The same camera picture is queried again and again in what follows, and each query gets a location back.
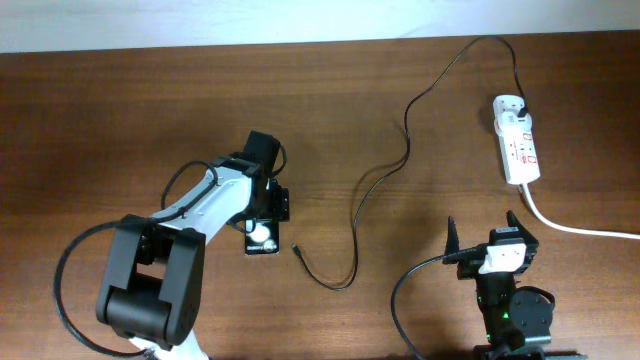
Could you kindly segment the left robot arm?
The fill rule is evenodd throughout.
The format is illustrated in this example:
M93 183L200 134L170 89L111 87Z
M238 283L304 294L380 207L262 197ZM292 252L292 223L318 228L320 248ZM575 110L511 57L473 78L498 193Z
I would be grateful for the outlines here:
M244 236L248 255L276 254L289 192L278 184L282 144L258 131L242 151L207 163L203 179L149 218L128 215L115 228L96 304L110 326L150 359L204 359L193 330L205 247L226 225Z

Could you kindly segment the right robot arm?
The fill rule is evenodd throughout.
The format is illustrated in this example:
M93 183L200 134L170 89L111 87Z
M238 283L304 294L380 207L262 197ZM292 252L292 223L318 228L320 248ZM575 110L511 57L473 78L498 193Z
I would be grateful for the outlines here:
M486 243L459 248L453 219L448 220L446 253L457 266L457 278L476 284L476 302L483 316L487 343L476 345L477 360L585 359L577 351L547 352L551 343L555 297L548 291L521 286L516 277L530 268L538 240L515 213L506 213L507 225L490 231Z

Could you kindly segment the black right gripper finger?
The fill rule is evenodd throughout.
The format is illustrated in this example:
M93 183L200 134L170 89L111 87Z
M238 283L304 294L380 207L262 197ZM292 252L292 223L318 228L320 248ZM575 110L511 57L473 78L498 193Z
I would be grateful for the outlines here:
M515 227L518 229L520 236L524 240L530 239L530 232L521 224L512 210L507 211L506 220L509 227Z
M456 229L455 220L452 216L448 217L447 220L447 239L445 244L443 259L444 264L453 264L456 262L454 255L460 251L459 248L459 237Z

